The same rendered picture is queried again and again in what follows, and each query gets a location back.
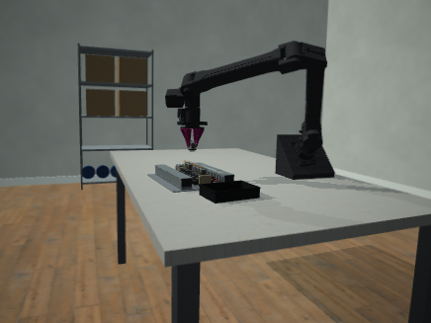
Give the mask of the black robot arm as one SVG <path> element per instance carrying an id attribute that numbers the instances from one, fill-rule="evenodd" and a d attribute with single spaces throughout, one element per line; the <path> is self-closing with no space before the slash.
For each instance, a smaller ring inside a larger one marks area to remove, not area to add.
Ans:
<path id="1" fill-rule="evenodd" d="M 179 89 L 167 90 L 166 107 L 183 108 L 186 102 L 185 107 L 195 110 L 200 106 L 201 93 L 212 88 L 270 72 L 281 70 L 281 74 L 286 74 L 306 69 L 305 118 L 300 130 L 302 137 L 300 141 L 290 142 L 289 147 L 301 167 L 314 165 L 317 162 L 314 149 L 317 150 L 323 144 L 320 114 L 326 67 L 324 47 L 293 40 L 279 44 L 279 48 L 265 54 L 186 74 Z"/>

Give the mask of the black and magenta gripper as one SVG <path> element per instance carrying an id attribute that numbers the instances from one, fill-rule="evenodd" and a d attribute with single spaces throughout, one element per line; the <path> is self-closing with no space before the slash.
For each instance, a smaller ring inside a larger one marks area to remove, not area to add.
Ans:
<path id="1" fill-rule="evenodd" d="M 185 108 L 185 121 L 177 121 L 178 125 L 184 125 L 181 126 L 182 134 L 186 140 L 187 147 L 190 147 L 191 142 L 191 132 L 193 129 L 193 135 L 194 140 L 197 140 L 197 146 L 199 143 L 199 140 L 205 130 L 204 127 L 201 127 L 200 125 L 208 125 L 207 121 L 200 121 L 200 108 L 196 108 L 193 110 L 193 108 Z M 186 129 L 186 131 L 185 131 Z M 188 137 L 187 137 L 188 134 Z"/>

